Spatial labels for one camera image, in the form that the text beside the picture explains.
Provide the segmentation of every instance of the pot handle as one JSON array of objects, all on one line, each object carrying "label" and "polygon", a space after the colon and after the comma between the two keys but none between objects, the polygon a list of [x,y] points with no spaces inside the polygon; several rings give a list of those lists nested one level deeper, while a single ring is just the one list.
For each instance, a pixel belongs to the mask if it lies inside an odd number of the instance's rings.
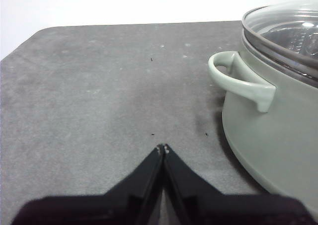
[{"label": "pot handle", "polygon": [[[271,105],[276,87],[265,81],[251,70],[236,51],[216,53],[209,58],[209,73],[212,80],[224,90],[254,101],[259,112],[267,112]],[[225,66],[230,73],[233,67],[241,68],[251,81],[242,81],[220,72],[216,66]]]}]

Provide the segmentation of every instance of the pot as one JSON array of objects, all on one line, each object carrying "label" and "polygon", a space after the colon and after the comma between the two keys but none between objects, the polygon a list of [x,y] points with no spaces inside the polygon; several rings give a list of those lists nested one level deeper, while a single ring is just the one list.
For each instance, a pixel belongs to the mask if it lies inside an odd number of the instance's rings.
[{"label": "pot", "polygon": [[258,8],[242,23],[239,51],[208,62],[227,91],[225,135],[256,181],[298,198],[318,220],[318,1]]}]

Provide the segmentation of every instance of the gray mat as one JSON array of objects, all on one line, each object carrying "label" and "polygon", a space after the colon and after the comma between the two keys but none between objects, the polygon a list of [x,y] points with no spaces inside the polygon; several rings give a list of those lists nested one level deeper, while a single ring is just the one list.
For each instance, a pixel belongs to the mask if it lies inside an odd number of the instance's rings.
[{"label": "gray mat", "polygon": [[224,193],[263,192],[227,144],[208,75],[240,33],[238,21],[54,27],[20,45],[1,62],[1,224],[31,199],[105,193],[162,142]]}]

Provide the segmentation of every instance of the white wall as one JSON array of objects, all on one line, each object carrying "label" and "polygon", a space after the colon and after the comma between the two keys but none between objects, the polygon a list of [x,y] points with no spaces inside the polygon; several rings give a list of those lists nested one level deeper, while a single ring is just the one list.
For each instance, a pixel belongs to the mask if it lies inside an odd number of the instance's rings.
[{"label": "white wall", "polygon": [[62,25],[240,20],[290,0],[1,0],[1,59],[36,31]]}]

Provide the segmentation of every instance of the light green pot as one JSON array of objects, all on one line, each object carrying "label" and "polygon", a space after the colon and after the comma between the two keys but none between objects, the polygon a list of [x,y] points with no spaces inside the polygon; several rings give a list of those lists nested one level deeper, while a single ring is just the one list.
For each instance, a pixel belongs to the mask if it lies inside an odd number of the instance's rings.
[{"label": "light green pot", "polygon": [[213,55],[209,72],[227,91],[223,126],[241,164],[266,190],[301,200],[318,220],[318,88],[264,63],[243,42],[238,52]]}]

